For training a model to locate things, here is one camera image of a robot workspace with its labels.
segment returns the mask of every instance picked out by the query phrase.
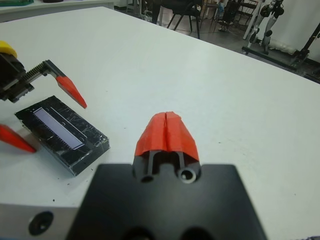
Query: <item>black metal plate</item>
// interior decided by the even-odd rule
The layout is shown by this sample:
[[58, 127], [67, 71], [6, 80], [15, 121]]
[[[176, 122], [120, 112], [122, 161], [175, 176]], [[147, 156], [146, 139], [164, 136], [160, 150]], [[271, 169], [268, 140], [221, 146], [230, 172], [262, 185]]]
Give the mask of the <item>black metal plate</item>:
[[170, 164], [142, 183], [128, 164], [100, 165], [68, 240], [265, 240], [236, 168], [203, 165], [186, 184]]

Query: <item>black chair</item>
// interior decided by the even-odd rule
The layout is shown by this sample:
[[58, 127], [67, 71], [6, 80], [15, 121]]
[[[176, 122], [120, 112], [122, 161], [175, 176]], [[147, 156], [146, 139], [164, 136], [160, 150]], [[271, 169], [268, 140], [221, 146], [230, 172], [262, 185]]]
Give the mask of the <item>black chair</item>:
[[186, 1], [184, 5], [180, 5], [179, 7], [170, 7], [170, 9], [172, 9], [172, 13], [173, 13], [173, 17], [171, 18], [168, 26], [166, 27], [167, 29], [170, 27], [172, 21], [174, 20], [176, 15], [181, 15], [179, 21], [177, 22], [177, 24], [174, 27], [174, 31], [177, 29], [179, 23], [181, 22], [181, 19], [184, 16], [189, 16], [189, 22], [190, 22], [190, 29], [192, 32], [192, 23], [191, 23], [191, 16], [195, 17], [196, 20], [196, 30], [197, 30], [197, 34], [198, 34], [198, 39], [200, 39], [200, 32], [199, 32], [199, 17], [200, 17], [200, 13], [201, 10], [199, 11], [197, 9], [197, 5], [203, 6], [203, 1], [202, 0], [190, 0], [190, 1]]

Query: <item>yellow robot part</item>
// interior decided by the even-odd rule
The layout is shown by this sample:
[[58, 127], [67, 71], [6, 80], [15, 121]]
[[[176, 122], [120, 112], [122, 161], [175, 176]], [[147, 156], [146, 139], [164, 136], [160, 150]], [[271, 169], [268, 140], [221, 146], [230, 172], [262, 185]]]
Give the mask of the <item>yellow robot part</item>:
[[9, 54], [17, 58], [17, 52], [5, 41], [0, 41], [0, 54]]

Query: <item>robotic arm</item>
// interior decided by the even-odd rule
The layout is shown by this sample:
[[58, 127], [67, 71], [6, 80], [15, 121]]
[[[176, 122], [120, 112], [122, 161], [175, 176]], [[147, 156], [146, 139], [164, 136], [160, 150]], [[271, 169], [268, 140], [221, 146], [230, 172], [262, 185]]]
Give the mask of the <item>robotic arm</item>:
[[[73, 82], [50, 60], [43, 61], [32, 70], [26, 72], [23, 64], [17, 59], [16, 51], [6, 42], [0, 41], [0, 99], [17, 102], [22, 96], [32, 91], [31, 82], [41, 75], [52, 75], [70, 97], [83, 108], [87, 107], [85, 100], [78, 92]], [[34, 153], [36, 150], [8, 126], [0, 124], [0, 141]]]
[[264, 5], [261, 8], [261, 11], [257, 17], [257, 20], [255, 22], [255, 25], [253, 27], [253, 30], [251, 32], [250, 38], [249, 38], [249, 43], [248, 43], [248, 48], [250, 48], [251, 44], [254, 43], [257, 40], [257, 33], [260, 31], [260, 24], [264, 18], [268, 18], [270, 14], [272, 17], [269, 19], [265, 31], [264, 31], [264, 36], [262, 40], [262, 46], [263, 46], [263, 53], [268, 54], [268, 46], [270, 43], [271, 35], [272, 35], [272, 30], [271, 28], [273, 25], [276, 23], [278, 20], [278, 17], [284, 14], [284, 9], [282, 8], [282, 2], [283, 0], [273, 0], [270, 4]]

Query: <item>black box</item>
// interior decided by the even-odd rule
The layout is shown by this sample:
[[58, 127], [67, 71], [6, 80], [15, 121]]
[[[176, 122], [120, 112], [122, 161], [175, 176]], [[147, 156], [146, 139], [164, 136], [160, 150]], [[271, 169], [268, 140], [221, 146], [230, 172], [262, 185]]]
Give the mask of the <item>black box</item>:
[[75, 176], [110, 148], [103, 133], [55, 96], [15, 115]]

